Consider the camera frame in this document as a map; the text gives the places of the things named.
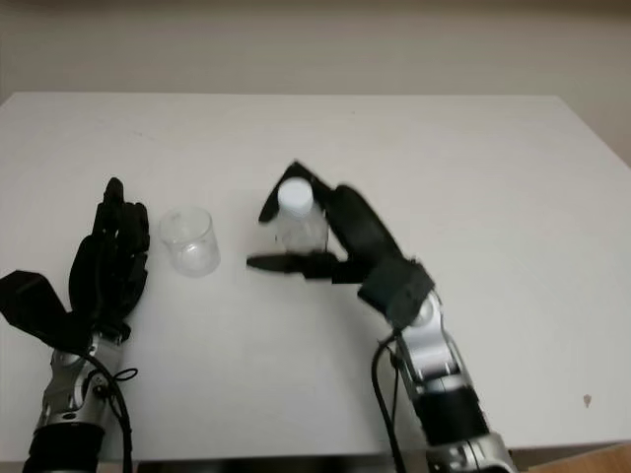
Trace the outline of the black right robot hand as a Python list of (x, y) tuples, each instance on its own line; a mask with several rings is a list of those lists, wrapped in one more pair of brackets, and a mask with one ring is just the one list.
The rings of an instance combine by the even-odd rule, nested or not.
[(307, 280), (330, 280), (334, 284), (360, 284), (385, 257), (400, 257), (402, 252), (388, 228), (368, 201), (353, 187), (339, 184), (332, 188), (302, 163), (294, 161), (279, 181), (302, 178), (311, 185), (315, 203), (324, 211), (332, 233), (347, 253), (340, 260), (328, 250), (306, 253), (254, 254), (246, 259), (252, 269), (300, 274)]

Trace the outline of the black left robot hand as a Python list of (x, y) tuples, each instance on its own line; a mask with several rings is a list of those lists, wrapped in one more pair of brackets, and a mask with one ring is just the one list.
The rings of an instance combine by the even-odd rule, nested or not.
[(72, 313), (90, 330), (114, 340), (129, 338), (126, 318), (145, 288), (149, 248), (146, 207), (125, 201), (122, 181), (111, 178), (69, 277)]

